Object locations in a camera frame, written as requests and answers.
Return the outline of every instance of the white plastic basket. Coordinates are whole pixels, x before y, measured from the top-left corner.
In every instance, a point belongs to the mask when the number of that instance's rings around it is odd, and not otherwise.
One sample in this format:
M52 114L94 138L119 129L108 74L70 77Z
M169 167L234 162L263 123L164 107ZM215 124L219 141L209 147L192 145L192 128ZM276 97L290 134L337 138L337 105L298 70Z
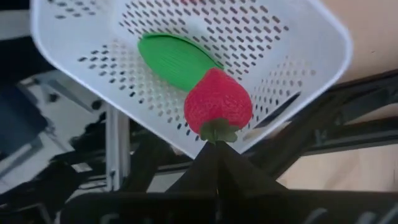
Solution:
M187 93L142 61L145 32L194 40L249 92L254 116L231 145L240 153L336 82L353 51L317 0L32 0L34 40L52 64L190 157L204 142L183 117Z

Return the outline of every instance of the green plastic toy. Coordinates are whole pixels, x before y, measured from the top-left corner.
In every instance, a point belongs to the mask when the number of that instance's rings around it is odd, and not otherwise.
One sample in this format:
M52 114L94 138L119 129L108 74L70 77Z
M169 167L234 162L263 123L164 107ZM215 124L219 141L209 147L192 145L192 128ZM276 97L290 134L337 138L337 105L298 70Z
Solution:
M184 91L190 91L207 70L223 69L196 43L172 34L145 34L138 49L154 73Z

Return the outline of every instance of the green sepal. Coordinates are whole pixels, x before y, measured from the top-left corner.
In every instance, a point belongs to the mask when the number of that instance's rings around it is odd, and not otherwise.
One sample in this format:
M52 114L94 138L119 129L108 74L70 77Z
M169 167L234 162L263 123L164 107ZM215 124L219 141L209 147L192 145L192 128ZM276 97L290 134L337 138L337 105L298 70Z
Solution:
M238 126L229 125L227 119L218 118L213 121L206 122L200 128L200 139L216 144L216 141L235 142L238 140L236 131Z

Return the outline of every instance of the strawberry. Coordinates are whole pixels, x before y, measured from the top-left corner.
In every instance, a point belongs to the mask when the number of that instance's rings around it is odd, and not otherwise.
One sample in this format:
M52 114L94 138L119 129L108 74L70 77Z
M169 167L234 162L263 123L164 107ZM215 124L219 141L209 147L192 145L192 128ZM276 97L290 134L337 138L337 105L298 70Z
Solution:
M237 140L252 117L247 91L219 68L208 70L189 92L184 115L191 130L209 142Z

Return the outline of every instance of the toy strawberry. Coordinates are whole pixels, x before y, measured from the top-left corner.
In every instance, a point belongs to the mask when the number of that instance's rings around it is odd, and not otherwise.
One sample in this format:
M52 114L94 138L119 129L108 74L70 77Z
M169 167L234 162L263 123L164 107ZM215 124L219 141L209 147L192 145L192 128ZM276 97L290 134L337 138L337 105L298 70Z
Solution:
M191 130L202 140L234 142L235 132L252 117L247 91L219 68L208 70L189 92L184 114Z

